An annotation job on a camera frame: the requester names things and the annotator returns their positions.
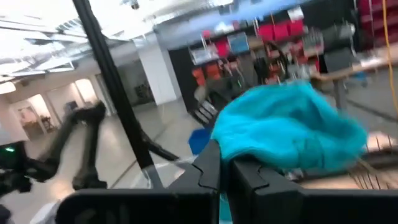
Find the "cyan cloth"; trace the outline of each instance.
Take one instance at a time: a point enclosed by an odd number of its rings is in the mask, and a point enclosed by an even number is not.
[[[307,82],[263,85],[225,107],[212,139],[224,162],[251,154],[280,169],[339,170],[364,153],[367,133]]]

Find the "black pole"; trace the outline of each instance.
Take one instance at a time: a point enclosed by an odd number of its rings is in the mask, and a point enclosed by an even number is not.
[[[145,169],[154,165],[149,150],[141,135],[141,126],[134,115],[130,106],[126,92],[124,91],[122,82],[116,66],[114,65],[111,53],[106,45],[105,39],[102,35],[100,25],[91,10],[88,0],[73,0],[76,11],[83,24],[84,30],[91,47],[99,69],[104,78],[105,85],[109,91],[109,95],[113,100],[114,107],[118,111],[119,119],[126,132],[127,138],[130,142],[132,150],[136,155],[137,162],[141,169]],[[162,186],[159,174],[155,169],[151,169],[149,177],[155,187]]]

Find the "red shelf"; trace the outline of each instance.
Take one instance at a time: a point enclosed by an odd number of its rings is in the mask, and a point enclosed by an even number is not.
[[[390,26],[395,26],[395,25],[398,25],[398,15],[388,17],[387,18],[387,26],[390,28]],[[375,20],[373,22],[373,29],[374,29],[374,31],[384,29],[383,18]]]
[[[389,40],[390,42],[397,42],[398,0],[387,0],[386,3]],[[360,0],[358,1],[358,10],[361,15],[360,20],[363,31],[365,31],[367,36],[374,37],[373,40],[376,46],[385,45],[382,0],[372,0],[371,7],[369,0]]]
[[[393,10],[393,9],[398,8],[398,1],[397,0],[386,1],[386,8],[387,8],[387,10]],[[372,10],[373,10],[373,13],[383,12],[382,3],[380,2],[379,4],[374,4],[372,6]]]

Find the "black metal frame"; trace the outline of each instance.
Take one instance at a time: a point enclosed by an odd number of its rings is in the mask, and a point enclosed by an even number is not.
[[[178,156],[172,154],[159,145],[152,142],[143,132],[124,91],[118,70],[113,62],[111,53],[106,45],[105,38],[101,32],[100,25],[91,10],[89,0],[73,0],[76,11],[80,17],[83,28],[90,41],[93,53],[101,74],[104,78],[105,85],[109,91],[109,95],[114,103],[114,107],[118,112],[119,119],[126,132],[132,150],[136,156],[137,162],[141,169],[153,166],[149,151],[168,160],[175,161]],[[155,169],[149,174],[151,181],[155,186],[161,186],[161,181]]]
[[[61,202],[55,223],[218,223],[220,182],[220,148],[210,141],[169,187],[79,190]]]
[[[364,159],[371,162],[372,157]],[[396,190],[305,189],[251,157],[234,159],[228,168],[227,195],[234,223],[387,223],[395,219]]]

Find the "ceiling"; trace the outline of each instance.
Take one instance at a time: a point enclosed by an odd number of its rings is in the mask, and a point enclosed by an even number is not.
[[[110,48],[148,34],[153,26],[233,0],[91,0]],[[16,77],[73,70],[91,46],[72,0],[13,0],[0,4],[0,83]]]
[[[111,52],[126,60],[154,35],[174,48],[220,21],[250,20],[303,0],[137,0],[138,10],[131,1],[90,1]],[[0,48],[0,83],[85,67],[92,54],[72,0],[0,4]]]

